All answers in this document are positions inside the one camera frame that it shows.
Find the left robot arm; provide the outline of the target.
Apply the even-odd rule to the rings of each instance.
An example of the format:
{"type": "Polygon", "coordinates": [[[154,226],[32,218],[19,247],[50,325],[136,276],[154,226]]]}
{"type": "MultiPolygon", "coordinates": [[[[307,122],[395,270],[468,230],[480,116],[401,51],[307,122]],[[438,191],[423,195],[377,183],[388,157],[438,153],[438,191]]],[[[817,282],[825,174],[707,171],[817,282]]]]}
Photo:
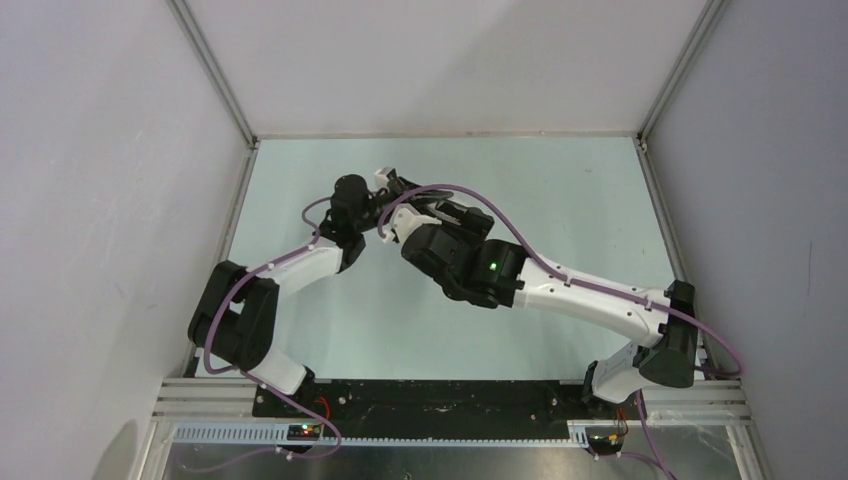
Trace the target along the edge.
{"type": "Polygon", "coordinates": [[[203,348],[208,372],[218,373],[209,359],[216,356],[227,368],[278,390],[277,402],[290,415],[312,411],[316,390],[304,382],[311,370],[274,343],[279,300],[349,268],[366,246],[365,232],[391,217],[393,201],[421,210],[449,196],[421,192],[391,168],[378,171],[377,180],[372,192],[360,175],[340,177],[307,245],[254,269],[232,261],[214,267],[187,330],[188,339],[203,348]]]}

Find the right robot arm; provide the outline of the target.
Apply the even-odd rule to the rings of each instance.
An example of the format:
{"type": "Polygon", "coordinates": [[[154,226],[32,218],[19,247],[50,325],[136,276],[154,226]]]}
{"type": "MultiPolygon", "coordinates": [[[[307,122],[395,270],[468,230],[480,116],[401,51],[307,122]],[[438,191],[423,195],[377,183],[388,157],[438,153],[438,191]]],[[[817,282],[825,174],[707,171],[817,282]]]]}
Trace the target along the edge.
{"type": "Polygon", "coordinates": [[[693,386],[698,331],[682,317],[692,305],[691,285],[640,288],[586,275],[532,256],[520,244],[488,238],[493,221],[476,208],[456,213],[451,220],[402,204],[389,220],[402,258],[447,298],[487,309],[559,313],[628,338],[588,366],[581,392],[588,414],[606,418],[645,387],[693,386]]]}

